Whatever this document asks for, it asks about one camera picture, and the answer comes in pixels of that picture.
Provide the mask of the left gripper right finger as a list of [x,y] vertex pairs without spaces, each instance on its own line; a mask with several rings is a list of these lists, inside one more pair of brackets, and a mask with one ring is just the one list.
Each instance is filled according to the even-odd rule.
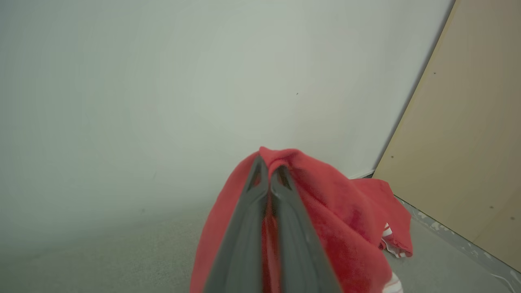
[[277,168],[270,183],[278,226],[281,292],[341,293],[288,167]]

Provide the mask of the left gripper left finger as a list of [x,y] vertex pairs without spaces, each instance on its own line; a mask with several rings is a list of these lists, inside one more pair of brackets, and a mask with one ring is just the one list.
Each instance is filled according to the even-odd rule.
[[262,225],[269,189],[268,169],[257,156],[207,277],[205,293],[263,291]]

